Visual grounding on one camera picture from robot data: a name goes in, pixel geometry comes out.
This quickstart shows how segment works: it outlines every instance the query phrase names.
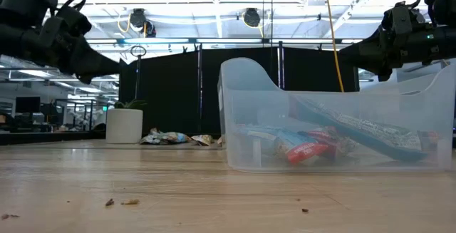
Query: black curtain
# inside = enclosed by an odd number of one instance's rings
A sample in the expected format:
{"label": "black curtain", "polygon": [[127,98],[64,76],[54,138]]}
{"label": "black curtain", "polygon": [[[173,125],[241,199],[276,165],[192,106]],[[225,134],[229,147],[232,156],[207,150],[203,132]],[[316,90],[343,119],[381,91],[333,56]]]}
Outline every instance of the black curtain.
{"label": "black curtain", "polygon": [[[121,66],[120,100],[135,97],[135,61]],[[186,134],[198,133],[197,52],[142,59],[138,100],[144,100],[142,131],[151,128]]]}
{"label": "black curtain", "polygon": [[[358,71],[340,63],[345,92],[359,91]],[[341,91],[333,51],[284,48],[285,90]]]}
{"label": "black curtain", "polygon": [[231,58],[250,58],[259,63],[277,85],[277,48],[233,48],[202,51],[202,117],[201,132],[220,134],[217,83],[220,66]]}

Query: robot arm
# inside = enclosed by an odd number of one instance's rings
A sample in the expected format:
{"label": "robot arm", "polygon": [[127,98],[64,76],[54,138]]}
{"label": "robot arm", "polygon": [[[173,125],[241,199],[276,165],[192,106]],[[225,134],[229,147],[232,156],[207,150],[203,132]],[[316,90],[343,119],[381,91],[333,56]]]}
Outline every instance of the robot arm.
{"label": "robot arm", "polygon": [[[85,0],[70,7],[72,1],[57,8],[57,0],[0,0],[0,54],[57,67],[87,84],[119,73],[118,63],[94,51],[84,38],[92,27],[79,12]],[[42,25],[48,9],[51,17]]]}
{"label": "robot arm", "polygon": [[386,11],[375,33],[340,50],[340,60],[386,81],[392,68],[404,63],[429,65],[433,60],[456,57],[456,0],[425,0],[432,23],[425,23],[414,9],[419,2],[401,2]]}

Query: wooden table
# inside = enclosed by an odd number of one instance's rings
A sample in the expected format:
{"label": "wooden table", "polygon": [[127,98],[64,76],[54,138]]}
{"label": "wooden table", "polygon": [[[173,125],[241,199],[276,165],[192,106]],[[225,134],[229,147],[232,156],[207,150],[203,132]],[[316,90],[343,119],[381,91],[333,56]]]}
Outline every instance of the wooden table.
{"label": "wooden table", "polygon": [[223,151],[113,148],[0,147],[0,214],[21,216],[0,232],[456,232],[453,172],[258,175]]}

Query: transparent storage container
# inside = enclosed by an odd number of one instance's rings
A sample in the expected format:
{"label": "transparent storage container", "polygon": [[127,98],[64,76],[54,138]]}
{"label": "transparent storage container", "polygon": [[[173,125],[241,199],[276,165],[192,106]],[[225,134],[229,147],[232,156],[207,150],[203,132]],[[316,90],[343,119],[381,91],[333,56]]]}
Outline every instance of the transparent storage container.
{"label": "transparent storage container", "polygon": [[226,61],[227,162],[246,172],[449,170],[455,69],[371,92],[291,92],[251,59]]}

